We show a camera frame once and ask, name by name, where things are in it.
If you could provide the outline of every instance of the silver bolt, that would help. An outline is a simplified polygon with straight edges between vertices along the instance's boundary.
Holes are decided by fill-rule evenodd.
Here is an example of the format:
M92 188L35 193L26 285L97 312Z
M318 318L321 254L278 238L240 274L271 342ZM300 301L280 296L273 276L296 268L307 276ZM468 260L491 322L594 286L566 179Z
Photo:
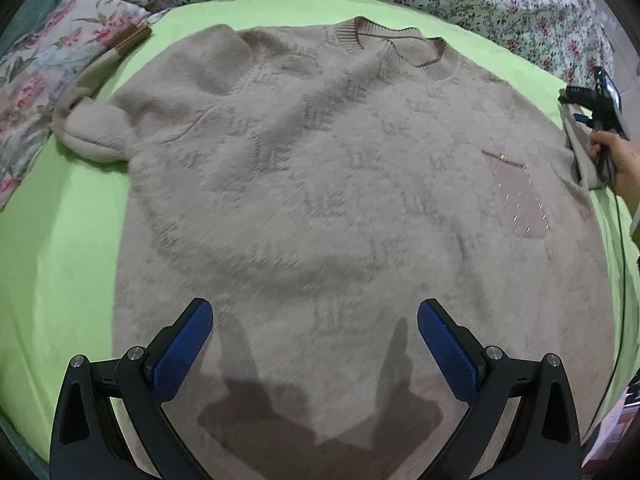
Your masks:
M554 368L559 367L562 361L556 354L548 354L546 356L546 362L552 365Z
M127 352L127 357L132 361L137 361L145 354L145 349L142 346L134 346Z
M84 363L84 357L83 357L83 356L81 356L81 355L73 356L73 357L71 358L71 361L69 361L69 365L70 365L72 368L79 368L79 367L80 367L80 365L82 365L82 363Z
M502 356L504 355L502 353L502 350L500 350L497 346L488 346L486 348L486 354L489 356L489 359L494 359L496 361L502 359Z

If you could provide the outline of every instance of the blue textured pad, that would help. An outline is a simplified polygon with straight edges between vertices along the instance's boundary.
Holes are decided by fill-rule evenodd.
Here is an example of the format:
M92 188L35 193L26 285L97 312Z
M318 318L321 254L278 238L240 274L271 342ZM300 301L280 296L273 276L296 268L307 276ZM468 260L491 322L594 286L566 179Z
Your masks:
M426 301L418 308L418 330L456 399L472 404L480 391L478 370Z
M213 309L203 300L154 368L151 396L156 402L167 402L175 397L212 328Z

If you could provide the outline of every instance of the neckline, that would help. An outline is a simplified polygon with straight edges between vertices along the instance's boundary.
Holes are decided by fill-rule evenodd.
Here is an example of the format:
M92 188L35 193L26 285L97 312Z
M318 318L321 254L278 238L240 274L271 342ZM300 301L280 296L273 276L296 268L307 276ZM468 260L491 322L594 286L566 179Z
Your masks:
M380 38L382 54L389 59L401 72L408 72L416 76L425 76L432 82L444 81L456 71L461 56L444 40L444 38L425 38L415 27L394 29L372 22L363 16L357 16L334 25L337 43L349 54L361 54L370 50L360 41L361 36ZM392 40L415 38L428 42L438 53L436 59L414 65L404 58L396 49Z

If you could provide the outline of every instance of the hand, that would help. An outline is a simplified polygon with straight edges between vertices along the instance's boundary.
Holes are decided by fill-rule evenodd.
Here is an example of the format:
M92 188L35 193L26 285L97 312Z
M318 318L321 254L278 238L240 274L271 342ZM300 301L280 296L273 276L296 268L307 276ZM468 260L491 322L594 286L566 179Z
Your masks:
M616 166L616 195L622 197L631 215L640 204L640 152L628 140L611 132L591 134L591 159L596 162L602 146L608 146Z

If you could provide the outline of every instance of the black cable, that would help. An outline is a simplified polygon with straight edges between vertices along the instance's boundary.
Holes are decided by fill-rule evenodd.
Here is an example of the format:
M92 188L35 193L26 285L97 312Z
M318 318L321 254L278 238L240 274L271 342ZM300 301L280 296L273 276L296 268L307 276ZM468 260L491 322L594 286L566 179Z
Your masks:
M626 310L626 254L625 254L625 241L624 235L622 232L622 220L620 218L620 204L618 203L618 197L614 194L613 199L616 201L616 211L618 213L618 229L620 231L620 247L622 248L622 316L620 317L620 344L618 348L618 355L616 356L616 361L613 363L613 371L611 372L611 377L609 378L609 382L607 383L607 387L604 391L604 395L600 399L600 403L598 407L593 413L593 418L591 419L591 423L589 424L589 429L593 427L593 423L595 422L598 414L600 413L600 409L604 400L607 398L607 392L609 391L611 385L613 384L613 379L616 375L616 370L618 369L618 364L620 364L620 356L622 355L622 341L625 336L625 310Z

